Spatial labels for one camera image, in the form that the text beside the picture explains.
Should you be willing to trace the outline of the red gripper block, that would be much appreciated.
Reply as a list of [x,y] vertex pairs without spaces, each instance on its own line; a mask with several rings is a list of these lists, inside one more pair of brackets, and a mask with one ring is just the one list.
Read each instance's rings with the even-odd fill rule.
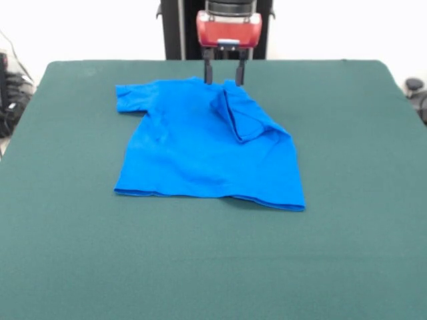
[[235,82],[237,86],[244,84],[248,50],[258,45],[262,32],[262,16],[252,13],[249,17],[222,17],[207,11],[198,11],[196,15],[197,38],[203,50],[204,83],[213,82],[211,60],[214,49],[211,47],[237,47],[239,63],[236,68]]

